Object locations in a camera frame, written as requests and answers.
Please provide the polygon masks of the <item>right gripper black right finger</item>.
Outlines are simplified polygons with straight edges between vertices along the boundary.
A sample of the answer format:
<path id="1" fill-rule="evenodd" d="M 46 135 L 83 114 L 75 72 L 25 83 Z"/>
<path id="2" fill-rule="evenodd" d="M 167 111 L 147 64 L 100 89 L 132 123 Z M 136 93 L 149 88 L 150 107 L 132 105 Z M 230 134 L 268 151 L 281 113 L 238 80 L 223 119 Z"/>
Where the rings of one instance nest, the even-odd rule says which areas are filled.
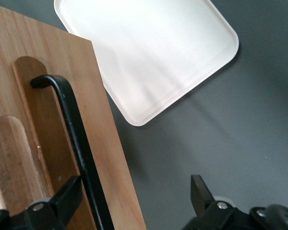
<path id="1" fill-rule="evenodd" d="M 249 230 L 247 214 L 230 203 L 215 200 L 200 175 L 191 176 L 191 203 L 196 217 L 184 227 L 185 230 Z"/>

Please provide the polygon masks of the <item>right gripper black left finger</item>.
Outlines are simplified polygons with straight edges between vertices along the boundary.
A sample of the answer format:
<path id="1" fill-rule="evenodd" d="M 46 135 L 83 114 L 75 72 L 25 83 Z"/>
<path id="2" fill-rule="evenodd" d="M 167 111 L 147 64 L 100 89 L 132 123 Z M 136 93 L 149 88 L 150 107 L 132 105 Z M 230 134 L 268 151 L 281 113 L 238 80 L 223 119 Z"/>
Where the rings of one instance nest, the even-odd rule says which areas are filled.
<path id="1" fill-rule="evenodd" d="M 37 202 L 25 211 L 28 230 L 65 230 L 83 199 L 80 176 L 72 176 L 47 202 Z"/>

